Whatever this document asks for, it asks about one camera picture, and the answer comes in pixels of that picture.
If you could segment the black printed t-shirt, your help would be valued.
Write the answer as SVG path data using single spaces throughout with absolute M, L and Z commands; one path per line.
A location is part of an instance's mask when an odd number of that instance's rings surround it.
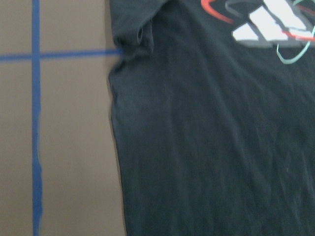
M 129 236 L 315 233 L 315 3 L 112 0 Z

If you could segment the brown paper table cover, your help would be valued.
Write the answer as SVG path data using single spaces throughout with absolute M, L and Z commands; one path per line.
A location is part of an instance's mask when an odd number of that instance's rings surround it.
M 0 3 L 0 233 L 123 236 L 107 0 Z

